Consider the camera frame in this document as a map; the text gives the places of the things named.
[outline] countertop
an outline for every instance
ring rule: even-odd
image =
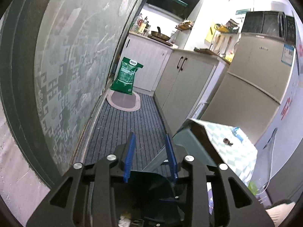
[[[195,52],[195,51],[191,51],[191,50],[183,50],[183,49],[178,49],[178,48],[170,47],[170,46],[168,46],[168,45],[166,45],[166,44],[163,44],[163,43],[161,43],[161,42],[158,42],[158,41],[156,41],[156,40],[153,40],[153,39],[151,39],[151,38],[149,38],[149,37],[145,37],[145,36],[139,35],[139,34],[137,34],[137,33],[131,32],[131,31],[129,31],[129,34],[130,34],[130,35],[133,35],[133,36],[136,36],[136,37],[144,38],[144,39],[146,39],[146,40],[149,40],[149,41],[151,41],[151,42],[153,42],[153,43],[162,45],[162,46],[164,46],[164,47],[166,47],[166,48],[169,48],[169,49],[171,49],[171,50],[174,50],[174,51],[180,51],[180,52],[184,52],[185,54],[193,54],[193,55],[196,55],[196,56],[202,56],[202,57],[206,57],[206,58],[210,58],[210,59],[217,59],[217,60],[219,60],[219,61],[222,61],[222,62],[225,62],[226,64],[228,64],[225,60],[223,60],[223,59],[222,59],[221,57],[219,57],[219,56],[209,55],[209,54],[205,54],[205,53],[199,53],[199,52]]]

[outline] plastic bag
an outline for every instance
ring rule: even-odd
[[[139,68],[143,68],[143,65],[123,57],[118,76],[113,82],[111,90],[131,95],[134,86],[134,75]]]

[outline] refrigerator door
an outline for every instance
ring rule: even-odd
[[[255,144],[278,108],[262,91],[227,73],[201,120],[238,126]]]
[[[287,59],[283,56],[284,47],[289,46],[262,36],[243,35],[228,72],[256,85],[281,103],[293,61],[292,55],[287,55]]]

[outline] kitchen cabinet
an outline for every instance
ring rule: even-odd
[[[115,78],[123,57],[137,61],[143,65],[143,68],[136,72],[134,90],[143,94],[153,95],[156,87],[154,85],[157,85],[157,79],[161,77],[161,69],[164,70],[165,67],[162,65],[167,54],[169,56],[171,51],[172,49],[155,43],[146,37],[130,34],[121,53]]]
[[[182,52],[173,51],[169,57],[169,60],[166,64],[166,67],[163,71],[161,80],[156,88],[155,95],[158,99],[159,108],[162,108],[167,96],[169,95],[169,91],[174,84],[177,75],[180,71],[180,66],[185,60],[184,56],[182,56]]]
[[[190,114],[218,62],[215,57],[195,52],[171,54],[155,96],[172,135]]]

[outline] gray floor mat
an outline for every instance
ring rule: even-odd
[[[165,128],[151,96],[140,94],[141,108],[125,112],[113,108],[107,101],[100,111],[88,148],[85,164],[92,164],[113,153],[126,142],[129,133],[136,135],[133,170],[142,170],[164,146]]]

